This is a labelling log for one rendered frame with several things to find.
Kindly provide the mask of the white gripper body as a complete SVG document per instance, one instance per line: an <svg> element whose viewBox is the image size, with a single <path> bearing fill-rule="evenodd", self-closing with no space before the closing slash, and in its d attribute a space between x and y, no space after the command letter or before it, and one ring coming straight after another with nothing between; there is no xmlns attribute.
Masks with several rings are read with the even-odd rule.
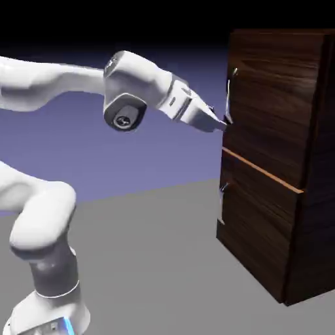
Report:
<svg viewBox="0 0 335 335"><path fill-rule="evenodd" d="M196 92L191 93L190 103L179 120L203 132L215 131L214 122L220 119Z"/></svg>

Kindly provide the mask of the tall dark wood cabinet door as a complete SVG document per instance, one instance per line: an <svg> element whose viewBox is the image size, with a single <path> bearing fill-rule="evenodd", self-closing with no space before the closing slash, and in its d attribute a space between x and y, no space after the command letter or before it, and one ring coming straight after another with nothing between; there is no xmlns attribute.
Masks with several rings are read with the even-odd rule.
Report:
<svg viewBox="0 0 335 335"><path fill-rule="evenodd" d="M302 187L322 33L236 30L228 47L225 148Z"/></svg>

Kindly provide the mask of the dark wood cabinet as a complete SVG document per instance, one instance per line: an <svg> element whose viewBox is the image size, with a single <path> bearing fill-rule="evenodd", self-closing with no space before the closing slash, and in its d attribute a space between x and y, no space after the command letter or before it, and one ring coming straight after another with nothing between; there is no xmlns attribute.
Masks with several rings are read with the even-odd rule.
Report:
<svg viewBox="0 0 335 335"><path fill-rule="evenodd" d="M324 35L317 88L312 103L302 187L294 187L301 190L302 195L296 206L284 301L281 302L289 306L335 289L335 29L237 30ZM261 169L279 182L292 186L225 148L222 140L223 150L236 155L254 168Z"/></svg>

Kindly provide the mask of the short dark wood cabinet door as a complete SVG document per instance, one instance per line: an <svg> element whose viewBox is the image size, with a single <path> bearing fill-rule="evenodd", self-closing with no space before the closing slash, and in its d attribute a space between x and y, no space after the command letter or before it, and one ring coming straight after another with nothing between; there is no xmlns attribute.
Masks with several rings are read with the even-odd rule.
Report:
<svg viewBox="0 0 335 335"><path fill-rule="evenodd" d="M220 186L224 193L218 239L278 301L284 301L292 229L301 190L222 151Z"/></svg>

